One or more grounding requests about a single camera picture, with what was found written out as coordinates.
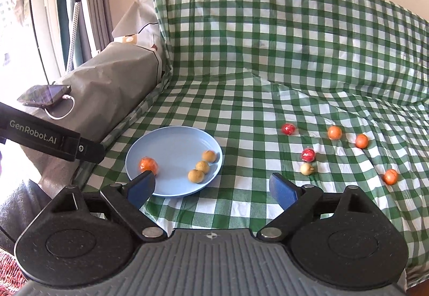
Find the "large orange fruit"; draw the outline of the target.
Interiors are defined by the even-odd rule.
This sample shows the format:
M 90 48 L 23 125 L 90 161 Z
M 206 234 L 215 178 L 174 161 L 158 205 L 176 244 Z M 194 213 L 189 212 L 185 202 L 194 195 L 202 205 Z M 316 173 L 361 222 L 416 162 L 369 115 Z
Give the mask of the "large orange fruit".
M 141 173 L 144 173 L 145 171 L 151 171 L 154 175 L 157 175 L 158 163 L 154 159 L 145 156 L 140 160 L 139 169 Z

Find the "red fruit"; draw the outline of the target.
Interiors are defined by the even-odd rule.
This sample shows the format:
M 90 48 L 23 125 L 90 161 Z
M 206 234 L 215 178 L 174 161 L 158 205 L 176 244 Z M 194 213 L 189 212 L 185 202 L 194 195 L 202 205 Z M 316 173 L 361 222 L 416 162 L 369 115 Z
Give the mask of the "red fruit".
M 304 162 L 312 163 L 316 159 L 316 152 L 311 148 L 305 148 L 301 152 L 301 159 Z
M 282 133 L 284 135 L 293 135 L 296 131 L 296 127 L 292 123 L 286 123 L 282 126 Z

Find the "yellow-brown round fruit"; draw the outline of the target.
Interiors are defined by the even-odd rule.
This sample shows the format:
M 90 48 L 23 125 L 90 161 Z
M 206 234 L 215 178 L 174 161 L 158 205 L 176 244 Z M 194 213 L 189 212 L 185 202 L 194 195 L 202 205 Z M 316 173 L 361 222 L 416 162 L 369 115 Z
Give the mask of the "yellow-brown round fruit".
M 188 173 L 188 180 L 192 183 L 200 183 L 204 180 L 205 174 L 201 170 L 193 169 Z

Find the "pale yellow small fruit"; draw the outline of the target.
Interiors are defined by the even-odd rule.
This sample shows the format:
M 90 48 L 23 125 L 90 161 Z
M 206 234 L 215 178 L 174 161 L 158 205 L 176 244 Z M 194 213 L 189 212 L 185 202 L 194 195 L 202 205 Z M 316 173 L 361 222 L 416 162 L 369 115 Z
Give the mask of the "pale yellow small fruit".
M 315 172 L 315 168 L 312 166 L 311 163 L 304 162 L 300 165 L 299 171 L 304 176 L 309 176 Z

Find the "black smartphone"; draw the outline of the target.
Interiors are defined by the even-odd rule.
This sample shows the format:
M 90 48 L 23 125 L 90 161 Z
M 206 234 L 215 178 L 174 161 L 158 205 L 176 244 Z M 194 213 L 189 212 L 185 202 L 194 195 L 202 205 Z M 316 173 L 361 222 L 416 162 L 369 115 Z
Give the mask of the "black smartphone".
M 47 108 L 59 103 L 64 96 L 70 93 L 70 85 L 34 85 L 17 101 L 25 106 Z

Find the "light blue plate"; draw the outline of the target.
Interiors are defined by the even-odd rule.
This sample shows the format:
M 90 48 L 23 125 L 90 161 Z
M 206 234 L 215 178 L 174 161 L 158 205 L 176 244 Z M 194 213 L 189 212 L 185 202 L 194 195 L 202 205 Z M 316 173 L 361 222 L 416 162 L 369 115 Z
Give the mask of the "light blue plate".
M 213 151 L 215 159 L 200 183 L 188 180 L 188 173 L 203 159 L 203 152 Z M 193 127 L 169 126 L 153 130 L 139 138 L 128 150 L 125 170 L 129 179 L 140 174 L 140 161 L 148 157 L 158 165 L 154 196 L 188 196 L 208 186 L 220 173 L 223 150 L 210 134 Z

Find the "green checkered cloth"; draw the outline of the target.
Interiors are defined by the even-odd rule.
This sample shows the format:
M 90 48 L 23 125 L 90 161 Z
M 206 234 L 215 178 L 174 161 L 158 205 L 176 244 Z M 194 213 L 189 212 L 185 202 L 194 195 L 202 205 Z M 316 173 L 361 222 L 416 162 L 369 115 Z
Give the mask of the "green checkered cloth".
M 403 234 L 408 283 L 427 280 L 428 22 L 385 0 L 153 2 L 166 75 L 85 190 L 127 182 L 126 154 L 151 130 L 195 127 L 218 141 L 223 165 L 198 193 L 143 206 L 165 230 L 261 229 L 281 212 L 274 172 L 326 192 L 358 185 Z M 340 140 L 328 138 L 332 125 Z M 309 176 L 305 148 L 316 152 Z M 389 169 L 394 185 L 382 179 Z

